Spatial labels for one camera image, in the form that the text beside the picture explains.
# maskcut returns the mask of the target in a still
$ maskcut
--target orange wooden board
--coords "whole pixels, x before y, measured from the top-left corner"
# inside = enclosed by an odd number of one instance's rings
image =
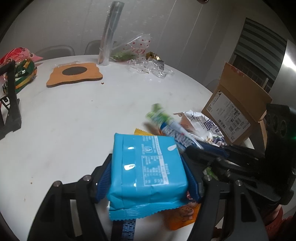
[[[54,68],[46,86],[50,88],[58,85],[73,84],[83,81],[97,81],[102,78],[103,75],[100,73],[100,70],[95,63],[70,64]]]

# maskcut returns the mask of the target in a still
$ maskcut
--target round table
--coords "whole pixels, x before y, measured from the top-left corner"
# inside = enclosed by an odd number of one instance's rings
[[[101,81],[47,88],[53,69],[71,62],[97,62],[97,56],[44,61],[36,79],[19,94],[22,127],[0,141],[0,210],[20,241],[55,180],[78,181],[103,164],[116,132],[147,130],[145,115],[160,103],[167,113],[200,112],[211,92],[178,70],[159,79],[118,63],[99,66]],[[107,236],[112,223],[107,201],[97,211]],[[192,225],[168,231],[159,214],[137,220],[135,240],[186,240]]]

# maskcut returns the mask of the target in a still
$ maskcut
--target white snack bag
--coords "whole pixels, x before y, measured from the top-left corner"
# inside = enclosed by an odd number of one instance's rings
[[[178,115],[182,118],[180,125],[196,140],[208,142],[217,146],[226,145],[224,136],[219,130],[219,127],[204,114],[190,110],[175,113],[174,115]]]

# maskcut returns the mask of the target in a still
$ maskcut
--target striped blind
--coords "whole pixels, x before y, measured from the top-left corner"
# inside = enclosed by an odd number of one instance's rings
[[[285,55],[287,40],[264,25],[246,18],[235,54],[275,80]]]

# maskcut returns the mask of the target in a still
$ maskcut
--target blurry tube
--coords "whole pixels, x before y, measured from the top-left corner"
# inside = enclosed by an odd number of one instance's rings
[[[123,2],[114,1],[111,4],[101,40],[101,47],[98,59],[99,65],[109,64],[109,59],[113,46],[113,35],[117,28],[123,7]]]

